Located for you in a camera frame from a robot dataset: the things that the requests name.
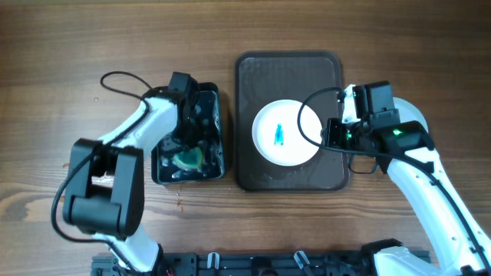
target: blue object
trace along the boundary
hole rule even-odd
[[[283,146],[283,144],[284,144],[283,126],[279,123],[278,127],[276,127],[275,146],[276,145]]]

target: brown tray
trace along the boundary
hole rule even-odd
[[[345,154],[320,149],[298,166],[270,163],[255,148],[252,122],[275,100],[303,102],[326,87],[343,87],[341,63],[327,51],[254,51],[236,62],[234,173],[237,185],[254,192],[333,192],[349,183]],[[341,117],[336,94],[325,94],[309,104],[325,125]]]

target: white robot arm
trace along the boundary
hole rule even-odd
[[[159,97],[146,99],[150,105],[150,113],[145,119],[136,126],[133,131],[128,133],[122,140],[114,143],[113,146],[123,149],[126,146],[132,146],[143,150],[143,158],[150,156],[152,149],[159,141],[172,132],[177,125],[177,105],[169,100]],[[134,121],[141,117],[145,111],[145,104],[141,103],[137,111],[133,113],[124,123],[110,133],[99,138],[106,143],[115,136],[128,128]],[[139,272],[152,271],[159,253],[159,245],[145,232],[143,226],[138,226],[136,232],[120,240],[113,235],[96,233],[92,235],[96,239],[104,239],[112,242],[114,248],[124,255],[133,268]],[[119,265],[123,268],[129,267],[119,258]]]
[[[356,92],[353,91],[353,87],[354,85],[350,85],[344,90],[344,123],[360,121],[356,117],[354,102]],[[409,111],[400,116],[405,120],[423,119],[420,114]],[[404,246],[399,246],[382,249],[374,255],[378,275],[458,275],[463,273],[461,269],[469,269],[465,268],[467,266],[472,271],[486,269],[471,239],[475,238],[477,243],[483,247],[482,253],[488,262],[491,260],[491,241],[476,223],[452,186],[437,150],[421,147],[408,150],[405,155],[421,163],[433,162],[432,175],[440,181],[441,186],[455,202],[465,222],[459,218],[454,206],[442,191],[431,184],[428,176],[404,161],[392,159],[387,174],[413,207],[437,254],[440,269],[414,257]],[[470,237],[463,223],[469,226],[473,237]]]

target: green led light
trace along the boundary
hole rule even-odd
[[[395,136],[399,136],[400,134],[402,134],[402,131],[400,131],[398,129],[394,129],[394,130],[392,130],[392,132],[394,133]]]

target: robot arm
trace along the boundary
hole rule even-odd
[[[139,108],[118,128],[96,141],[78,140],[71,152],[70,172],[95,154],[68,183],[63,217],[95,240],[107,241],[122,268],[165,275],[163,250],[140,225],[144,205],[143,161],[168,133],[178,133],[177,150],[196,146],[186,112],[193,109],[197,82],[188,74],[174,73],[168,87],[150,89]],[[122,139],[109,143],[141,120]],[[92,176],[114,175],[112,187],[92,183]]]
[[[147,103],[150,105],[150,113],[146,116],[145,120],[136,126],[133,131],[128,133],[126,137],[113,144],[113,146],[121,149],[127,146],[142,149],[144,159],[151,154],[152,149],[159,143],[162,137],[172,132],[177,125],[176,104],[159,97],[147,98]],[[99,138],[99,140],[103,143],[112,140],[137,120],[144,111],[145,105],[141,103],[137,111],[124,123],[112,132]],[[120,240],[114,235],[103,233],[95,233],[92,236],[112,242],[113,247],[117,248],[125,256],[135,270],[139,272],[154,270],[158,261],[160,246],[145,232],[142,225],[139,225],[134,234],[126,237],[124,240]],[[129,269],[120,258],[119,265]]]
[[[442,189],[432,185],[432,179],[421,170],[399,159],[377,159],[382,170],[389,175],[413,207],[440,263],[439,270],[414,257],[407,248],[395,246],[374,254],[373,261],[378,275],[458,275],[466,271],[485,269],[478,251],[480,250],[489,262],[491,241],[452,186],[433,141],[424,128],[415,127],[415,122],[401,124],[397,111],[394,112],[394,103],[386,101],[388,97],[392,98],[388,83],[363,87],[349,86],[345,90],[343,122],[359,124],[360,117],[363,117],[361,113],[366,110],[366,113],[369,113],[367,118],[365,117],[366,124],[371,125],[371,132],[376,134],[368,138],[371,143],[366,143],[363,137],[353,137],[351,143],[340,144],[344,144],[344,148],[348,149],[404,155],[418,162],[430,170],[431,175],[440,182],[459,211],[452,206]],[[353,129],[349,133],[353,136],[363,136],[361,133],[355,134]],[[461,212],[465,222],[456,212]],[[469,226],[473,237],[470,237],[464,223]],[[482,248],[476,249],[473,238]]]
[[[422,147],[408,151],[406,154],[424,163],[434,163],[433,175],[462,212],[476,240],[483,247],[485,258],[491,260],[491,241],[450,183],[437,150]],[[387,174],[413,207],[437,254],[440,270],[421,262],[404,250],[405,248],[387,248],[374,256],[380,276],[395,275],[397,271],[400,272],[399,275],[458,275],[464,272],[461,270],[481,271],[485,268],[456,211],[443,193],[430,184],[427,176],[413,166],[396,159],[390,162]]]

